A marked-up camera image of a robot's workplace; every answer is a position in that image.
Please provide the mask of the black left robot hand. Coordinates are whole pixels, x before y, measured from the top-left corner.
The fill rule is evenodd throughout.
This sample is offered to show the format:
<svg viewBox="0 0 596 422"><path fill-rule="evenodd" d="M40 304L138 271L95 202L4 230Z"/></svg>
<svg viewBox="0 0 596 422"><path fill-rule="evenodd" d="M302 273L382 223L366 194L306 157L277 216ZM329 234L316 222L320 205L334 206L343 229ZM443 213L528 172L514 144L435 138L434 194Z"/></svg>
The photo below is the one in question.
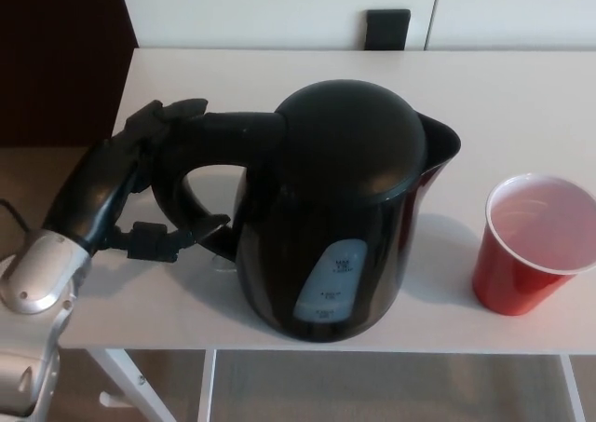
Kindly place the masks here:
<svg viewBox="0 0 596 422"><path fill-rule="evenodd" d="M90 255L117 249L129 259L173 263L189 248L223 229L222 214L169 232L162 224L136 222L128 233L116 225L129 194L152 185L153 160L170 127L205 114L208 101L190 99L165 106L152 101L131 115L124 128L93 145L54 199L43 227L65 236Z"/></svg>

